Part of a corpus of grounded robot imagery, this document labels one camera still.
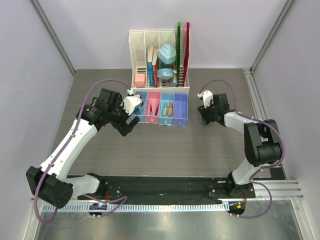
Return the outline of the blue plastic drawer bin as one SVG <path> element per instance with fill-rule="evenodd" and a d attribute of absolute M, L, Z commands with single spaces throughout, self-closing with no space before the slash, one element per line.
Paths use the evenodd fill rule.
<path fill-rule="evenodd" d="M 135 116 L 138 116 L 140 118 L 139 124 L 145 124 L 146 119 L 145 119 L 145 112 L 146 112 L 146 106 L 147 106 L 147 97 L 148 97 L 148 92 L 147 91 L 136 91 L 135 94 L 141 94 L 142 96 L 142 106 L 140 107 L 140 115 L 135 115 L 134 112 L 131 115 L 131 119 L 133 119 Z"/>

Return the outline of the pink plastic drawer bin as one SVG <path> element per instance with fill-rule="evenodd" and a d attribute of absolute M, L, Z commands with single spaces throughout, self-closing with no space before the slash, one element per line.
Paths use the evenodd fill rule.
<path fill-rule="evenodd" d="M 148 124 L 159 123 L 160 103 L 161 103 L 161 92 L 149 91 L 147 94 L 147 102 L 146 102 L 146 110 L 145 110 L 146 123 Z M 150 115 L 150 104 L 152 104 L 153 115 Z M 159 104 L 158 114 L 155 116 L 155 111 L 158 104 Z"/>

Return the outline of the purple plastic drawer bin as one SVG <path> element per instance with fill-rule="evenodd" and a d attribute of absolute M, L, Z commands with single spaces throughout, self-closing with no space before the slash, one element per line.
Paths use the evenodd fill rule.
<path fill-rule="evenodd" d="M 189 119 L 188 108 L 188 94 L 175 93 L 173 101 L 173 126 L 187 126 Z"/>

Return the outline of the light blue drawer bin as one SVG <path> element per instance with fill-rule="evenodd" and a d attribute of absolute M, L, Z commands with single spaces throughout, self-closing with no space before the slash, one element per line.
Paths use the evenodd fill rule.
<path fill-rule="evenodd" d="M 174 115 L 174 93 L 170 92 L 162 92 L 161 93 L 161 98 L 160 98 L 160 111 L 159 111 L 159 124 L 160 125 L 166 125 L 166 126 L 172 126 L 173 125 L 173 115 Z M 164 103 L 173 103 L 173 115 L 172 116 L 162 116 L 162 110 L 163 110 L 163 105 Z"/>

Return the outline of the white desktop file organizer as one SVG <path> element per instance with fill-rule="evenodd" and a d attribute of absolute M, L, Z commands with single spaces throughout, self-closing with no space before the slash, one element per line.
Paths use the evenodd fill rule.
<path fill-rule="evenodd" d="M 133 91 L 158 91 L 168 93 L 188 94 L 190 92 L 190 82 L 188 76 L 188 66 L 184 66 L 186 45 L 190 44 L 190 34 L 186 29 L 181 29 L 180 33 L 176 29 L 149 29 L 131 30 L 128 36 L 128 44 L 131 58 L 132 78 L 131 88 Z M 175 51 L 179 49 L 178 61 L 180 69 L 176 68 L 176 62 L 166 63 L 157 59 L 155 69 L 173 69 L 171 79 L 157 79 L 154 86 L 150 86 L 151 64 L 148 60 L 148 50 L 151 46 L 160 50 L 164 45 L 170 45 Z"/>

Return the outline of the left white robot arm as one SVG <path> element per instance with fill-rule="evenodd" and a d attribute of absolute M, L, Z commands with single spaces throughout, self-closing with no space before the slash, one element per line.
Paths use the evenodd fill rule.
<path fill-rule="evenodd" d="M 125 137 L 140 121 L 139 117 L 127 123 L 134 111 L 144 104 L 137 95 L 122 97 L 118 92 L 103 88 L 99 97 L 93 98 L 77 113 L 76 118 L 58 147 L 38 168 L 31 166 L 26 177 L 35 197 L 63 208 L 70 199 L 89 194 L 100 200 L 107 192 L 106 181 L 94 173 L 68 178 L 74 161 L 86 144 L 107 124 Z"/>

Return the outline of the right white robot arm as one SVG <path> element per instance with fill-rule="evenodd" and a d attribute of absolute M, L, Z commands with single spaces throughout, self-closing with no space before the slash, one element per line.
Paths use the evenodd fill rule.
<path fill-rule="evenodd" d="M 205 124 L 218 123 L 243 134 L 245 159 L 228 174 L 225 186 L 230 197 L 240 198 L 259 172 L 284 158 L 285 148 L 277 123 L 272 119 L 250 118 L 230 109 L 225 93 L 213 94 L 204 90 L 197 98 L 203 102 L 197 109 Z"/>

